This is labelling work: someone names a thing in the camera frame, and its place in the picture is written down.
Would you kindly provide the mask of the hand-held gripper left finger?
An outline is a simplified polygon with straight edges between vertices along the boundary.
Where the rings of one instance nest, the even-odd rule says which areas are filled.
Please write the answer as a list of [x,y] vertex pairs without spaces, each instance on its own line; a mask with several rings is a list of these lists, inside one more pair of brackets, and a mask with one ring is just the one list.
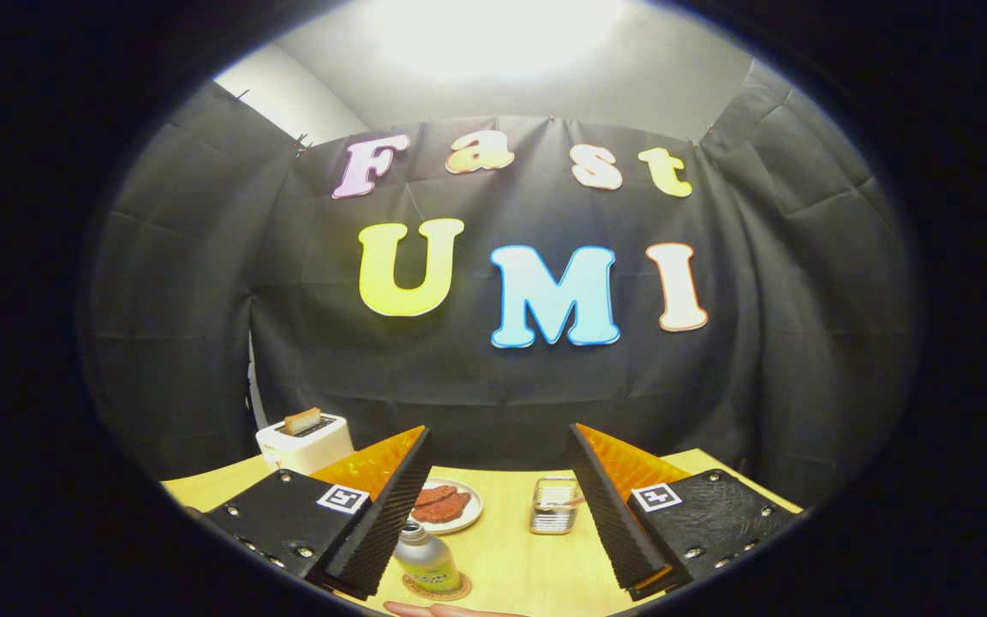
[[267,569],[367,600],[426,483],[430,435],[416,426],[312,474],[277,469],[188,515]]

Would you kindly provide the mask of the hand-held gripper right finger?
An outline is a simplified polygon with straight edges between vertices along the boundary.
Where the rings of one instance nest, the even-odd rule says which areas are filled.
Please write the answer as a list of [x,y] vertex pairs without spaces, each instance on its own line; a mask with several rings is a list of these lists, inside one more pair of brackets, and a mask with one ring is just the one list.
[[803,518],[717,466],[683,471],[583,424],[569,427],[568,460],[635,601],[732,569]]

